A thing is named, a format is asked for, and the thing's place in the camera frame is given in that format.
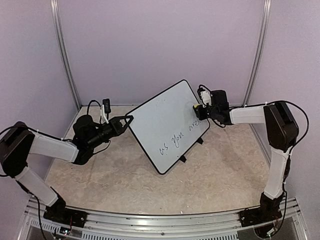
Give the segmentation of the black framed whiteboard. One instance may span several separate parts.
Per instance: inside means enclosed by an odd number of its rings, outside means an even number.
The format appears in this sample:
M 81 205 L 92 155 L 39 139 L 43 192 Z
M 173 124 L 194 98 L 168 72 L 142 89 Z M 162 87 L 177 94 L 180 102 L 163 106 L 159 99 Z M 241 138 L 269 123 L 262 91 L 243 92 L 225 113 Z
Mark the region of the black framed whiteboard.
M 160 175 L 166 174 L 210 128 L 193 106 L 199 101 L 190 84 L 181 80 L 126 113 L 129 129 Z

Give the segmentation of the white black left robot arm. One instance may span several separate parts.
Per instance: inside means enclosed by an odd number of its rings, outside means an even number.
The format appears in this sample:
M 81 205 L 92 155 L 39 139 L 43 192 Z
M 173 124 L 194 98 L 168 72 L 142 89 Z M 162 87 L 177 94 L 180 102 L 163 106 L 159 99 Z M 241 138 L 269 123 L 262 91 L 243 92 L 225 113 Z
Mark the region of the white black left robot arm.
M 59 159 L 75 165 L 85 165 L 96 155 L 95 148 L 122 135 L 133 121 L 132 115 L 116 116 L 105 123 L 93 121 L 85 114 L 73 125 L 73 139 L 64 139 L 35 130 L 24 122 L 1 131 L 0 164 L 5 177 L 11 177 L 46 206 L 45 218 L 63 223 L 70 218 L 64 199 L 28 166 L 31 154 Z

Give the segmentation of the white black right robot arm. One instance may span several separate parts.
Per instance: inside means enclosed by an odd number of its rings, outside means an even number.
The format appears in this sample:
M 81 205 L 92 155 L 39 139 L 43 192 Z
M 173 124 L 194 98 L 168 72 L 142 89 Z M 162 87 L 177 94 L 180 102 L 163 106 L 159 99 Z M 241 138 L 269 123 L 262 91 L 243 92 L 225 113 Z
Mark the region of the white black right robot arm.
M 251 125 L 263 154 L 268 157 L 269 175 L 260 197 L 256 218 L 266 222 L 278 213 L 285 195 L 284 184 L 290 170 L 290 158 L 297 144 L 299 126 L 289 108 L 290 102 L 276 100 L 231 107 L 225 90 L 209 90 L 199 85 L 200 104 L 193 106 L 196 117 L 212 120 L 218 127 Z

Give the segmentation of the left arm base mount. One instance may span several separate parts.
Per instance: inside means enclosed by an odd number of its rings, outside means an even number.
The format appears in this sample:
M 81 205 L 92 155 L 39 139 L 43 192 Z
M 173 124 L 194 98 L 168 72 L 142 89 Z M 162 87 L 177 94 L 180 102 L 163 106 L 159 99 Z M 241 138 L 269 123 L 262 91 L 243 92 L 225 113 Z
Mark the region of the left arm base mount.
M 70 209 L 66 207 L 53 208 L 46 207 L 43 217 L 70 227 L 83 228 L 87 220 L 88 213 L 81 210 Z

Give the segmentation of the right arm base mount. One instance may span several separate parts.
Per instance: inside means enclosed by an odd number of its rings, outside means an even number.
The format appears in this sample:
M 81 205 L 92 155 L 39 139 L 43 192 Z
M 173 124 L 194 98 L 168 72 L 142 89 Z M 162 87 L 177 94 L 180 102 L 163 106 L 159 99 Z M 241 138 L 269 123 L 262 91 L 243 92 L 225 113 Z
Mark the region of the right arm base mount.
M 282 213 L 280 210 L 273 210 L 272 212 L 263 213 L 260 207 L 245 208 L 238 213 L 241 226 L 249 227 L 270 221 L 280 219 Z

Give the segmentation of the front aluminium rail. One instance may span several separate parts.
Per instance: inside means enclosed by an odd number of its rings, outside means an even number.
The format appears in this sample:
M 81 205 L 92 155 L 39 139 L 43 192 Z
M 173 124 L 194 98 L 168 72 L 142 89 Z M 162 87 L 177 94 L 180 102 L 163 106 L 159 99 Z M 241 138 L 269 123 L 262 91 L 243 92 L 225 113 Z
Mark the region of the front aluminium rail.
M 31 198 L 20 222 L 18 240 L 256 240 L 262 227 L 241 225 L 239 211 L 202 214 L 138 215 L 85 209 L 83 227 L 39 219 L 45 206 Z

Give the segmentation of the left aluminium frame post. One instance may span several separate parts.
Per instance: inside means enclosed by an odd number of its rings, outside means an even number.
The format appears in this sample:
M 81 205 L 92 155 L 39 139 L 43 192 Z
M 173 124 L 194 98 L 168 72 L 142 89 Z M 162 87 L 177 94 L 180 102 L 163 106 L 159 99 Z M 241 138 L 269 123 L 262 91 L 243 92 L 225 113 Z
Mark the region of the left aluminium frame post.
M 64 41 L 62 21 L 60 18 L 59 3 L 57 0 L 50 0 L 50 9 L 52 13 L 52 19 L 57 38 L 58 50 L 61 56 L 62 66 L 66 75 L 71 97 L 73 99 L 76 109 L 79 111 L 82 107 L 82 104 L 73 78 L 70 61 L 68 58 L 67 48 Z

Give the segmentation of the aluminium frame post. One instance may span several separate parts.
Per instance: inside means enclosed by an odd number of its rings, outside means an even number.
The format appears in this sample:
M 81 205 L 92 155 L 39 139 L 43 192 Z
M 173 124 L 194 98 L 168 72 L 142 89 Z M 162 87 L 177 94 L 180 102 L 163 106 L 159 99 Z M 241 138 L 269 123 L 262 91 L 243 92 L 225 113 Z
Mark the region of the aluminium frame post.
M 257 46 L 256 46 L 254 58 L 253 58 L 253 64 L 250 71 L 248 84 L 246 87 L 244 98 L 242 100 L 242 104 L 241 104 L 242 106 L 249 104 L 250 98 L 254 90 L 254 85 L 257 79 L 260 62 L 263 56 L 264 45 L 265 45 L 269 19 L 271 14 L 271 5 L 272 5 L 271 0 L 265 0 L 263 2 L 263 11 L 262 11 L 261 24 L 260 24 L 260 29 L 259 29 L 258 39 L 257 39 Z
M 50 9 L 52 13 L 52 19 L 57 38 L 58 50 L 61 56 L 62 66 L 66 75 L 71 97 L 73 99 L 76 109 L 79 111 L 82 107 L 82 104 L 73 78 L 70 61 L 68 58 L 67 48 L 64 41 L 62 21 L 60 18 L 59 3 L 57 0 L 50 0 Z

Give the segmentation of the right aluminium frame post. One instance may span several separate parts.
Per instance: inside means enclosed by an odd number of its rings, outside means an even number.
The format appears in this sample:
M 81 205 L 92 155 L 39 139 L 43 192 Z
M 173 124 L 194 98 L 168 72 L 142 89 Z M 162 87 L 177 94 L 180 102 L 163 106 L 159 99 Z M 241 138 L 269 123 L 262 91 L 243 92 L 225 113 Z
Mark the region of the right aluminium frame post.
M 269 19 L 271 14 L 271 5 L 272 5 L 271 0 L 265 0 L 263 2 L 263 11 L 262 11 L 261 24 L 260 24 L 260 29 L 259 29 L 258 39 L 257 39 L 257 46 L 256 46 L 254 58 L 253 58 L 253 64 L 250 71 L 248 84 L 246 87 L 244 98 L 242 100 L 242 104 L 241 104 L 242 106 L 249 104 L 250 98 L 254 90 L 254 85 L 257 79 L 260 62 L 263 56 L 264 45 L 265 45 Z

